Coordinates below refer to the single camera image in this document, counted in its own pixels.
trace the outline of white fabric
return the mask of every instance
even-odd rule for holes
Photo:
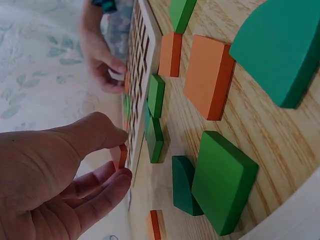
[[[121,126],[121,97],[88,81],[77,37],[82,5],[83,0],[0,0],[0,132],[63,126],[93,111]],[[78,175],[109,160],[107,150],[93,153]],[[124,201],[81,239],[131,239],[127,214]]]

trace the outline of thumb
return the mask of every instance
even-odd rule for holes
[[[94,151],[120,146],[128,139],[127,132],[117,128],[110,118],[101,112],[94,112],[73,124],[50,131],[60,133],[77,152],[80,161]]]
[[[103,51],[103,54],[98,59],[109,66],[112,70],[119,74],[124,74],[127,71],[126,65],[116,56],[112,55],[109,49]]]

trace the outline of light wooden surface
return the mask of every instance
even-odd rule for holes
[[[171,0],[149,0],[163,34],[172,31]],[[149,163],[143,143],[132,188],[130,222],[135,240],[147,239],[146,215],[162,209],[168,240],[238,239],[286,201],[320,163],[320,75],[297,110],[275,106],[260,86],[236,65],[222,121],[205,121],[183,95],[192,36],[232,43],[248,15],[264,0],[198,0],[183,36],[180,78],[164,78],[161,126],[164,163]],[[201,134],[216,130],[260,166],[256,183],[236,232],[215,234],[205,216],[192,217],[173,206],[172,155],[197,162]]]

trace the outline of orange rectangular block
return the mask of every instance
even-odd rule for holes
[[[183,93],[206,119],[220,121],[235,60],[230,45],[210,37],[193,37]]]
[[[162,37],[158,75],[179,77],[182,34],[171,32]]]
[[[110,149],[111,158],[115,169],[123,169],[126,166],[128,149],[125,144]]]
[[[151,210],[147,219],[149,240],[162,240],[157,210]]]
[[[129,80],[130,80],[130,74],[129,74],[129,72],[127,72],[124,77],[124,92],[125,92],[125,94],[129,94]]]

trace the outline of white wooden frame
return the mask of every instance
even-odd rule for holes
[[[130,101],[134,103],[131,103],[130,119],[127,123],[129,131],[127,167],[132,171],[134,184],[144,137],[144,103],[148,95],[150,76],[158,72],[162,34],[147,0],[136,0],[133,6],[129,36],[128,72],[130,74],[129,96]],[[137,35],[142,39],[138,39],[138,46],[134,46]]]

